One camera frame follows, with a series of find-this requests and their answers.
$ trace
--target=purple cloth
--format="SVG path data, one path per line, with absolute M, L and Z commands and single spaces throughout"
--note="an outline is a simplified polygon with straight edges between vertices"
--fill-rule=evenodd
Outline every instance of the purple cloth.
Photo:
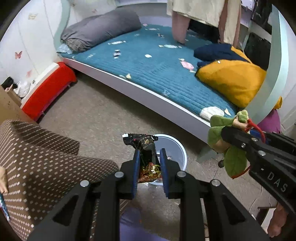
M 120 241 L 168 241 L 155 234 L 148 233 L 141 225 L 141 213 L 128 207 L 120 219 Z
M 280 133 L 281 122 L 278 112 L 273 109 L 259 124 L 258 127 L 265 132 Z

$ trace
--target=blue gripper pad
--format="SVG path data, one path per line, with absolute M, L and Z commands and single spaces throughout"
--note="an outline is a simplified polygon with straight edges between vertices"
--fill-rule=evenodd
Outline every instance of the blue gripper pad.
M 166 156 L 166 152 L 165 149 L 162 148 L 160 150 L 160 167 L 161 167 L 161 175 L 163 177 L 163 191 L 165 192 L 165 196 L 168 197 L 168 193 L 169 193 L 169 177 L 168 177 L 168 170 L 166 167 L 166 161 L 167 161 L 167 156 Z
M 135 156 L 134 156 L 134 169 L 133 169 L 133 188 L 132 188 L 132 196 L 133 198 L 135 197 L 137 193 L 137 186 L 138 186 L 138 178 L 139 178 L 139 171 L 140 171 L 140 151 L 136 150 L 135 151 Z
M 257 139 L 261 140 L 261 134 L 257 130 L 251 129 L 250 134 L 251 134 L 251 136 L 256 137 Z M 268 144 L 269 142 L 270 142 L 270 139 L 266 138 L 265 143 Z

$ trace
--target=pink butterfly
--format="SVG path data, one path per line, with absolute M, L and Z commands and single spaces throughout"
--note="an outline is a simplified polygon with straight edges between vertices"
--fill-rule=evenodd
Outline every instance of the pink butterfly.
M 19 53 L 15 52 L 15 59 L 20 59 L 22 57 L 22 51 Z
M 32 70 L 29 70 L 29 71 L 27 72 L 26 78 L 29 78 L 29 77 L 31 76 L 31 74 L 32 74 Z

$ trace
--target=navy blue cloth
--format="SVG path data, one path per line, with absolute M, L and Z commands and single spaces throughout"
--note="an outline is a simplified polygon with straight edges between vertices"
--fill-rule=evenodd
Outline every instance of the navy blue cloth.
M 213 61 L 226 59 L 226 60 L 241 60 L 248 62 L 243 57 L 231 50 L 231 44 L 209 44 L 199 47 L 194 50 L 193 56 L 201 60 L 197 63 L 197 67 L 201 68 Z

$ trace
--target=white bed frame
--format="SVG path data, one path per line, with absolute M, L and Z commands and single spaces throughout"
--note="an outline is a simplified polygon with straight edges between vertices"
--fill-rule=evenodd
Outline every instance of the white bed frame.
M 59 46 L 61 33 L 67 26 L 70 14 L 70 5 L 67 0 L 62 0 L 62 8 L 62 19 L 55 34 L 55 46 Z M 275 106 L 285 86 L 288 73 L 289 62 L 285 19 L 274 6 L 272 17 L 273 26 L 269 69 L 267 70 L 266 79 L 259 92 L 246 107 L 250 118 L 252 118 L 255 123 L 259 123 L 263 120 Z M 62 60 L 68 66 L 132 98 L 207 143 L 207 133 L 210 128 L 210 123 L 205 119 L 173 101 L 126 79 L 73 59 L 62 58 Z M 209 157 L 215 157 L 215 155 L 216 153 L 212 151 L 209 146 L 206 146 L 197 161 L 202 162 Z

